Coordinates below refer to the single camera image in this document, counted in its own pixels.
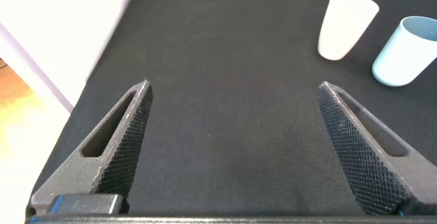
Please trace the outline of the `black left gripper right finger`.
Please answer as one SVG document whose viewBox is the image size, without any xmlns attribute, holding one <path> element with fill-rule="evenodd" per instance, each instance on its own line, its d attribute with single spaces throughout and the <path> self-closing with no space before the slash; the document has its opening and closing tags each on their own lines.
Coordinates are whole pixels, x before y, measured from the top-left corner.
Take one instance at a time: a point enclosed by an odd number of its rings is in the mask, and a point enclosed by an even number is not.
<svg viewBox="0 0 437 224">
<path fill-rule="evenodd" d="M 436 213 L 436 166 L 340 87 L 324 81 L 320 113 L 367 214 Z"/>
</svg>

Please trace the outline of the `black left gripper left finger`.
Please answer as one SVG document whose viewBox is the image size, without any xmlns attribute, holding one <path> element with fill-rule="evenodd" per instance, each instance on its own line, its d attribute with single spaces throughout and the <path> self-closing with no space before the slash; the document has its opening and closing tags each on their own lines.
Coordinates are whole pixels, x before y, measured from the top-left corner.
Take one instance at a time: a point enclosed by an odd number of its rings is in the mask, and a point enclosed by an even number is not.
<svg viewBox="0 0 437 224">
<path fill-rule="evenodd" d="M 30 206 L 45 214 L 60 195 L 106 193 L 127 197 L 152 101 L 150 82 L 133 85 L 31 196 Z"/>
</svg>

